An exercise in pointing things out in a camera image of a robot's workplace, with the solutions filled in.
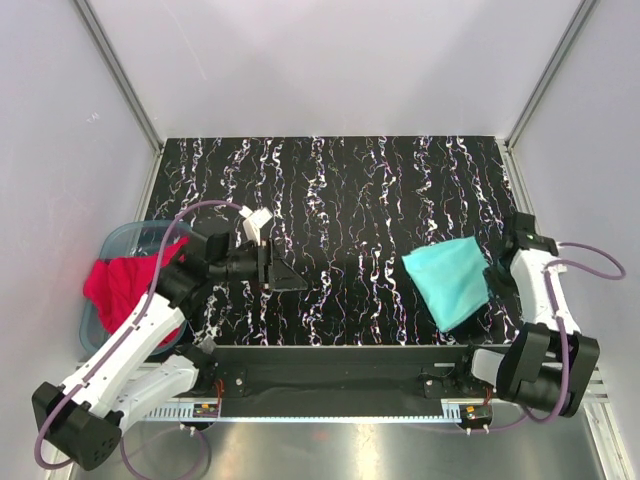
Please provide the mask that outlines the teal t shirt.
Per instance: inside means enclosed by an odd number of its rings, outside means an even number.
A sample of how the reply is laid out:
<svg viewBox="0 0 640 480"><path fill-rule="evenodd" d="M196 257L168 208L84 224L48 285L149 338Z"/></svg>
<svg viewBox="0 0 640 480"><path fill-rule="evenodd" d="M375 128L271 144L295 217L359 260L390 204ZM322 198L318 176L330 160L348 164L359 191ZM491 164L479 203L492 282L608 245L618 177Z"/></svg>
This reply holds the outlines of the teal t shirt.
<svg viewBox="0 0 640 480"><path fill-rule="evenodd" d="M475 237L422 246L402 261L441 332L459 327L489 302L488 263Z"/></svg>

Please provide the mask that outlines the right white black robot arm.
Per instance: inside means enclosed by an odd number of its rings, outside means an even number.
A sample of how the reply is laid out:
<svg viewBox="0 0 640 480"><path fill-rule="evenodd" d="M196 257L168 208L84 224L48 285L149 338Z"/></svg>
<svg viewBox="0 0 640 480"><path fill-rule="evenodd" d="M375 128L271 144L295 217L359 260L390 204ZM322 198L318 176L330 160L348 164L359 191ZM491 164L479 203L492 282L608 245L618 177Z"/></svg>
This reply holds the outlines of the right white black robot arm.
<svg viewBox="0 0 640 480"><path fill-rule="evenodd" d="M574 321L560 282L561 259L547 251L515 253L508 267L520 297L522 325L504 354L476 349L454 371L454 384L466 396L489 386L536 423L573 416L600 356L596 339Z"/></svg>

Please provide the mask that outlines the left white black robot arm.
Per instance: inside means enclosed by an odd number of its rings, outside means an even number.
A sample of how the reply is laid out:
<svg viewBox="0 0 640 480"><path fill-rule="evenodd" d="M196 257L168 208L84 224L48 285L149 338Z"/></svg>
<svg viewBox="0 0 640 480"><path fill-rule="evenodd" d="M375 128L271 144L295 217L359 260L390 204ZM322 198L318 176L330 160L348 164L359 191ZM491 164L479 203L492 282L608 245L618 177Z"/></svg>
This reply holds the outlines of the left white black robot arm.
<svg viewBox="0 0 640 480"><path fill-rule="evenodd" d="M36 388L31 402L38 428L38 465L46 470L57 467L42 455L42 444L48 442L68 463L91 471L152 410L178 394L208 394L216 382L211 347L179 347L153 371L138 380L131 377L169 333L193 318L214 287L242 281L275 292L307 287L270 239L232 248L226 234L192 235L83 366L58 385L44 382Z"/></svg>

